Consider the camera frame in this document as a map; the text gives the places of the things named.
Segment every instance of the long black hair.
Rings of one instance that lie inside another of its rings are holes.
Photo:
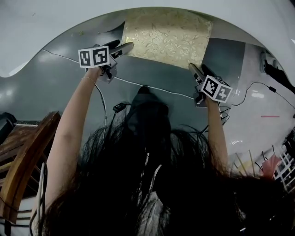
[[[190,127],[168,135],[167,127],[156,132],[162,129],[153,124],[148,127],[153,140],[139,140],[122,119],[111,122],[105,137],[104,129],[93,133],[72,181],[43,214],[42,234],[291,232],[294,198],[281,184],[230,176],[220,171],[218,157],[200,132]]]

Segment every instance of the bracelet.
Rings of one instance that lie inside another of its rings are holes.
[[[89,77],[83,77],[82,79],[90,79],[94,84],[96,84],[96,81],[94,81],[93,79],[91,79]]]

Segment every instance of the floral fabric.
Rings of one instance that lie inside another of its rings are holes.
[[[130,56],[188,69],[200,67],[208,45],[212,22],[173,8],[129,10],[122,43],[133,42]]]

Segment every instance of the person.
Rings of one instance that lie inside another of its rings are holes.
[[[274,180],[227,170],[218,104],[208,97],[208,139],[172,130],[168,107],[142,87],[129,113],[93,133],[79,155],[101,74],[86,72],[61,117],[33,235],[291,233],[294,196]]]

